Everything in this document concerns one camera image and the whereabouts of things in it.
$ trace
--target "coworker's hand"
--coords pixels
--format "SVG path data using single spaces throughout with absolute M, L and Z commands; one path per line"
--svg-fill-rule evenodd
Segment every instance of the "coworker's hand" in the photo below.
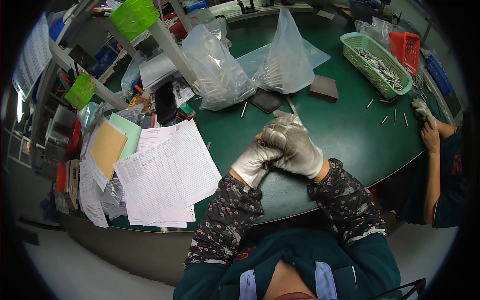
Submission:
M 428 105 L 425 103 L 425 101 L 415 98 L 412 100 L 411 105 L 414 109 L 413 114 L 415 115 L 415 117 L 426 122 L 427 117 L 430 116 L 430 118 L 435 123 L 435 126 L 437 126 L 437 120 L 433 117 L 432 112 L 428 108 Z
M 263 168 L 263 163 L 279 159 L 282 154 L 280 149 L 273 146 L 260 146 L 259 141 L 255 140 L 232 165 L 232 170 L 242 178 L 243 182 L 256 189 L 268 173 L 268 170 Z
M 440 152 L 440 135 L 437 126 L 430 116 L 427 116 L 427 121 L 425 122 L 420 135 L 429 153 Z
M 275 120 L 269 122 L 257 139 L 283 151 L 283 156 L 273 165 L 285 171 L 315 178 L 324 163 L 324 155 L 315 146 L 308 131 L 295 115 L 274 111 Z

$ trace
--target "printed table form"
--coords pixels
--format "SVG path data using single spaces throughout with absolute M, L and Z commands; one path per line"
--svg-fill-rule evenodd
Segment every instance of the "printed table form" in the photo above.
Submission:
M 222 178 L 193 120 L 168 141 L 114 168 L 144 226 L 213 195 Z

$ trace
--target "green plastic basket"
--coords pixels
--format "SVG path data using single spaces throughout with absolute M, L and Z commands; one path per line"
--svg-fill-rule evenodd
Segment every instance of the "green plastic basket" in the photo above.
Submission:
M 86 73 L 80 74 L 77 80 L 65 94 L 65 99 L 78 110 L 81 110 L 90 102 L 95 93 L 96 84 Z
M 131 41 L 152 26 L 160 18 L 160 13 L 151 0 L 127 0 L 109 18 Z
M 359 69 L 365 77 L 382 93 L 385 99 L 392 99 L 397 95 L 404 95 L 412 88 L 412 78 L 407 73 L 400 63 L 375 42 L 370 37 L 361 34 L 361 33 L 347 33 L 340 37 L 340 40 L 343 43 L 343 55 L 347 58 L 348 61 Z M 377 70 L 372 68 L 367 61 L 361 57 L 354 49 L 362 48 L 365 51 L 371 53 L 372 55 L 380 58 L 383 63 L 392 68 L 392 70 L 400 77 L 402 77 L 402 86 L 403 89 L 396 91 L 393 87 L 385 80 Z

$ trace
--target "green paper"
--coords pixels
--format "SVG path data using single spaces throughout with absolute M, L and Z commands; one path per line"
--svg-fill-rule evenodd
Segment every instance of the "green paper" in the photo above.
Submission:
M 138 140 L 140 139 L 142 128 L 117 114 L 110 116 L 110 123 L 125 132 L 125 136 L 127 137 L 127 142 L 120 154 L 119 161 L 137 152 Z

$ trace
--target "green plastic wrap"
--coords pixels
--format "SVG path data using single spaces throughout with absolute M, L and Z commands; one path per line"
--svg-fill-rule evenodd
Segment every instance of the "green plastic wrap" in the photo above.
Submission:
M 127 0 L 110 15 L 121 34 L 131 41 L 160 17 L 151 0 Z
M 70 88 L 70 91 L 65 94 L 65 99 L 67 99 L 67 101 L 78 110 L 81 110 L 88 104 L 88 102 L 90 102 L 95 89 L 96 84 L 93 83 L 90 76 L 86 73 L 82 73 L 78 76 L 77 80 Z

